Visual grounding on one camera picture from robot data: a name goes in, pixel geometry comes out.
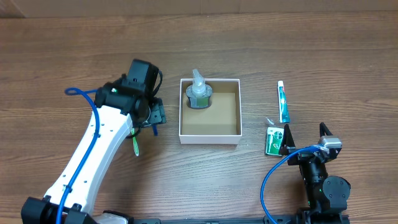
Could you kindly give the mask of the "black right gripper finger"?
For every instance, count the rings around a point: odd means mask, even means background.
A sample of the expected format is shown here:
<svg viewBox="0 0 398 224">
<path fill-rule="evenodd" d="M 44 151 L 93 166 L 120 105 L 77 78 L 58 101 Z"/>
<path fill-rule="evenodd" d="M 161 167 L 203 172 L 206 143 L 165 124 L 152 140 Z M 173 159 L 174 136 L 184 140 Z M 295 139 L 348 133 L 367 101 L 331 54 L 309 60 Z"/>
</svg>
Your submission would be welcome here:
<svg viewBox="0 0 398 224">
<path fill-rule="evenodd" d="M 279 154 L 288 156 L 295 151 L 295 143 L 290 131 L 289 125 L 285 124 L 282 142 L 279 148 Z"/>
<path fill-rule="evenodd" d="M 327 128 L 326 124 L 324 122 L 320 123 L 320 137 L 322 137 L 322 136 L 332 136 L 332 135 L 333 134 Z"/>
</svg>

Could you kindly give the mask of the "blue disposable razor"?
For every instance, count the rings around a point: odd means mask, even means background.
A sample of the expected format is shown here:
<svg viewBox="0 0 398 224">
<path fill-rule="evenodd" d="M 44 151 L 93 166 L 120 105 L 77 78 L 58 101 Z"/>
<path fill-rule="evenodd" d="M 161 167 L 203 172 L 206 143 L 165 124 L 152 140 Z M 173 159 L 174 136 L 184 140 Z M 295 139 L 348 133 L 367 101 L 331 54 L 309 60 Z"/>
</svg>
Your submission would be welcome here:
<svg viewBox="0 0 398 224">
<path fill-rule="evenodd" d="M 153 130 L 154 136 L 158 136 L 158 130 L 157 130 L 157 126 L 156 125 L 152 126 L 152 130 Z"/>
</svg>

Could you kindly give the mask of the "green toothbrush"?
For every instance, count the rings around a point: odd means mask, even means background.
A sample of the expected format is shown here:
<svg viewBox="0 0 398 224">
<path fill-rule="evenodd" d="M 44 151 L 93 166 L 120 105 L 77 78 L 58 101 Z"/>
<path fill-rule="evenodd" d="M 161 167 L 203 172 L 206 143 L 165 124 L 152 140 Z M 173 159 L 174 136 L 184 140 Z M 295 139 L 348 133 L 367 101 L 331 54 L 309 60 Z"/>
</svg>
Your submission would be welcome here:
<svg viewBox="0 0 398 224">
<path fill-rule="evenodd" d="M 133 129 L 131 130 L 133 150 L 134 150 L 134 153 L 135 153 L 135 155 L 136 155 L 137 157 L 139 156 L 139 146 L 138 146 L 138 143 L 137 143 L 136 136 L 137 136 L 137 134 L 139 134 L 139 133 L 140 133 L 140 129 L 138 129 L 138 130 L 136 131 L 136 129 L 133 128 Z"/>
</svg>

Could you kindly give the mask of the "clear soap pump bottle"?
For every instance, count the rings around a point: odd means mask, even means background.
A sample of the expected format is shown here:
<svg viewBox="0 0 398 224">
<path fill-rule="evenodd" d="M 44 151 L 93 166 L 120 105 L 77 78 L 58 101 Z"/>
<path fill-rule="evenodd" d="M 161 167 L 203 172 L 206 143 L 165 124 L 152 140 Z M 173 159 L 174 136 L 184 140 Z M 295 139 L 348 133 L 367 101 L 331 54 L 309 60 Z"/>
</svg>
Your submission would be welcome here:
<svg viewBox="0 0 398 224">
<path fill-rule="evenodd" d="M 188 107 L 195 110 L 206 109 L 211 106 L 213 89 L 206 84 L 204 77 L 197 69 L 192 70 L 193 81 L 186 89 Z"/>
</svg>

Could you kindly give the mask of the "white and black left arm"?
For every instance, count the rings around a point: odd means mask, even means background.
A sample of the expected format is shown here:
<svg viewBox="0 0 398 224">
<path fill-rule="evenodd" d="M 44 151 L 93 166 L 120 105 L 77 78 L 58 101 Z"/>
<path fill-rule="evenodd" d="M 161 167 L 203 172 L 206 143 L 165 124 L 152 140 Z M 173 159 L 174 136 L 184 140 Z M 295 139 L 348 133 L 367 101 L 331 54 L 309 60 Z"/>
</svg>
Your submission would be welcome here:
<svg viewBox="0 0 398 224">
<path fill-rule="evenodd" d="M 60 177 L 42 199 L 29 197 L 21 210 L 23 224 L 133 223 L 133 217 L 105 210 L 94 216 L 99 187 L 120 145 L 142 129 L 166 122 L 156 94 L 163 74 L 158 67 L 134 59 L 129 71 L 91 91 L 71 87 L 66 95 L 83 96 L 92 109 L 88 127 Z"/>
</svg>

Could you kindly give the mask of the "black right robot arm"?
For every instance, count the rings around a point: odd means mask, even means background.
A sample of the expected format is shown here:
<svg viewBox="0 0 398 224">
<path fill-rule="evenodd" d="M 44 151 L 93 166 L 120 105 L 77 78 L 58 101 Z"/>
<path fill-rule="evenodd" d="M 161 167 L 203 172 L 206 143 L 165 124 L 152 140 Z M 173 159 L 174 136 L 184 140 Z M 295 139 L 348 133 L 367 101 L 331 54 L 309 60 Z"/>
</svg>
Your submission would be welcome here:
<svg viewBox="0 0 398 224">
<path fill-rule="evenodd" d="M 349 223 L 342 212 L 347 209 L 351 185 L 342 177 L 328 175 L 325 166 L 337 158 L 342 146 L 341 140 L 320 123 L 320 139 L 315 151 L 300 152 L 289 126 L 284 126 L 279 152 L 289 157 L 288 165 L 299 166 L 308 199 L 308 207 L 298 209 L 292 223 Z"/>
</svg>

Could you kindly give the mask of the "green soap packet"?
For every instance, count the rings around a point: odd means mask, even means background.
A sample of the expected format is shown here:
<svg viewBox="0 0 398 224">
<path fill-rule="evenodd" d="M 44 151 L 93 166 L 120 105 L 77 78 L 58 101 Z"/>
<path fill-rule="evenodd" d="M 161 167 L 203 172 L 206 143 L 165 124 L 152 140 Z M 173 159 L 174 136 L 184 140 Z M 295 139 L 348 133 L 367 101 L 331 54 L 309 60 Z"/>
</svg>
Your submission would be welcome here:
<svg viewBox="0 0 398 224">
<path fill-rule="evenodd" d="M 279 149 L 284 137 L 284 129 L 278 128 L 273 120 L 266 118 L 268 128 L 266 133 L 265 155 L 280 156 Z"/>
</svg>

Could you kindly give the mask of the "blue toothpaste tube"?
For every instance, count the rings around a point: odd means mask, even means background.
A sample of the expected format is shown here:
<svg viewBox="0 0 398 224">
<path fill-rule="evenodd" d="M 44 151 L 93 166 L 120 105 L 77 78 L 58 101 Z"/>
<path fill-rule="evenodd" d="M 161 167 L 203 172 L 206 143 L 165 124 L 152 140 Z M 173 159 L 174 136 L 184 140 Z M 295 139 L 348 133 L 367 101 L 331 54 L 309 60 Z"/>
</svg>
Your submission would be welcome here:
<svg viewBox="0 0 398 224">
<path fill-rule="evenodd" d="M 289 123 L 289 109 L 287 106 L 287 99 L 284 90 L 284 82 L 279 80 L 277 82 L 277 91 L 278 91 L 278 101 L 279 101 L 279 122 L 280 123 Z"/>
</svg>

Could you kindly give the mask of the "white cardboard box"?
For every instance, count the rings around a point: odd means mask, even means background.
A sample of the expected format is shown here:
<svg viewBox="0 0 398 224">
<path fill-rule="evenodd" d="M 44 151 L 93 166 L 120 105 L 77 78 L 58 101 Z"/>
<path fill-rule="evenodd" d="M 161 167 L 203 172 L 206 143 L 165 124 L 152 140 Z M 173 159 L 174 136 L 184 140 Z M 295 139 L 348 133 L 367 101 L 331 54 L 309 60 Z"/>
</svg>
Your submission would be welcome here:
<svg viewBox="0 0 398 224">
<path fill-rule="evenodd" d="M 240 80 L 207 78 L 213 94 L 211 106 L 205 109 L 188 107 L 185 91 L 191 84 L 191 78 L 180 81 L 180 143 L 237 145 L 243 135 Z"/>
</svg>

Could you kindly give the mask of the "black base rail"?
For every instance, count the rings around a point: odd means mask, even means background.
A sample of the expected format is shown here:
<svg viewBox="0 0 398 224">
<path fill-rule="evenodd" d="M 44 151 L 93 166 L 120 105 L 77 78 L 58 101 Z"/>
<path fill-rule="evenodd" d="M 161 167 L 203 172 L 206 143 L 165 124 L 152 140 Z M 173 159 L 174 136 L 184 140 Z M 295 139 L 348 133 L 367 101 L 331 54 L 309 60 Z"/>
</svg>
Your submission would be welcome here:
<svg viewBox="0 0 398 224">
<path fill-rule="evenodd" d="M 300 223 L 295 215 L 276 215 L 274 219 L 281 224 Z M 266 224 L 272 223 L 267 216 L 262 218 L 219 218 L 219 219 L 181 219 L 160 220 L 158 218 L 136 219 L 133 224 Z M 343 223 L 349 224 L 348 216 L 343 216 Z"/>
</svg>

